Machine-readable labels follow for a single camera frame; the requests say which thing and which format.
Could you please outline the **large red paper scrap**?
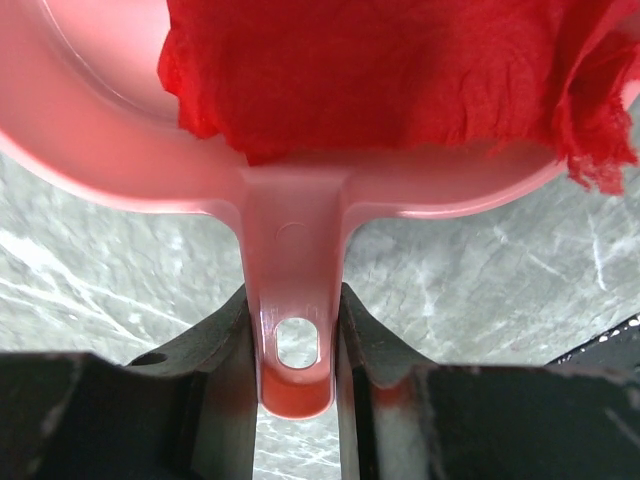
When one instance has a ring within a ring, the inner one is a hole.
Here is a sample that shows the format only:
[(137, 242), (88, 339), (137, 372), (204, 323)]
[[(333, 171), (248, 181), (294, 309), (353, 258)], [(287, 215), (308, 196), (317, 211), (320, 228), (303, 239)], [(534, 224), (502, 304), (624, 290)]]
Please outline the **large red paper scrap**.
[(635, 1), (171, 1), (157, 73), (181, 128), (253, 165), (490, 140), (623, 190)]

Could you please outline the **pink plastic dustpan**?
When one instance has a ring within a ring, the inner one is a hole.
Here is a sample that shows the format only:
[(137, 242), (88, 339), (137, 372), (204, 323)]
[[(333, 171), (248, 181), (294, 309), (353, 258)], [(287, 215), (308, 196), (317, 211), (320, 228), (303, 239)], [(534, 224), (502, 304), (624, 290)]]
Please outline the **pink plastic dustpan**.
[(116, 209), (240, 244), (258, 397), (335, 398), (346, 242), (637, 158), (635, 1), (5, 1), (1, 148)]

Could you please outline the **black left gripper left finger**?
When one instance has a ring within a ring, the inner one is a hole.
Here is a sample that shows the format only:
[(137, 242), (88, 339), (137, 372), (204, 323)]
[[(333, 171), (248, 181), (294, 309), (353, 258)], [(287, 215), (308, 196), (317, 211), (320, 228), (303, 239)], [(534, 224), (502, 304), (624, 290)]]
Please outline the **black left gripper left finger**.
[(249, 479), (257, 423), (244, 295), (128, 365), (1, 357), (5, 479)]

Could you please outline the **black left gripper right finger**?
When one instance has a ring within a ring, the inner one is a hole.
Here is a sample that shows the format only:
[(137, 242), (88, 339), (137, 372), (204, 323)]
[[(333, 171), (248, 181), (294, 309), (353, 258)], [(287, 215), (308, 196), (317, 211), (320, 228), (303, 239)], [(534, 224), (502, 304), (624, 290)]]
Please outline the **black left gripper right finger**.
[(345, 479), (635, 479), (639, 373), (444, 365), (341, 293), (336, 401)]

